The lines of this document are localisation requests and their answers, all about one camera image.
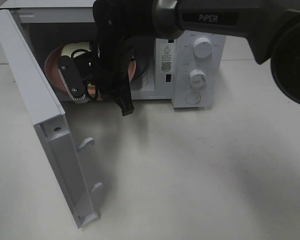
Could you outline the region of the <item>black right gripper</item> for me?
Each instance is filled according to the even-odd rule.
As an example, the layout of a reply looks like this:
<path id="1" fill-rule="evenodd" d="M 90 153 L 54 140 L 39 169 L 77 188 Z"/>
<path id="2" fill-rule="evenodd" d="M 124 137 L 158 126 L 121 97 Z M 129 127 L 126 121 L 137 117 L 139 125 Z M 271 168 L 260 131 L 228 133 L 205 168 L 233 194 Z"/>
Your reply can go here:
<path id="1" fill-rule="evenodd" d="M 128 68 L 129 37 L 97 37 L 92 45 L 94 83 L 102 96 L 114 101 L 122 116 L 134 112 Z"/>

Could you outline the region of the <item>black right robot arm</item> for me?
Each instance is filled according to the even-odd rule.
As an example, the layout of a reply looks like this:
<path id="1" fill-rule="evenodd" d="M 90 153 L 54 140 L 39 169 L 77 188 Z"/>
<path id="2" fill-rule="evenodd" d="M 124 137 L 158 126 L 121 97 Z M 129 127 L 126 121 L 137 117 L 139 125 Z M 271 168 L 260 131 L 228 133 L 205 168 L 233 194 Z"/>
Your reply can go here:
<path id="1" fill-rule="evenodd" d="M 245 38 L 278 88 L 300 104 L 300 0 L 96 0 L 93 84 L 134 111 L 128 68 L 134 37 L 177 39 L 185 31 Z"/>

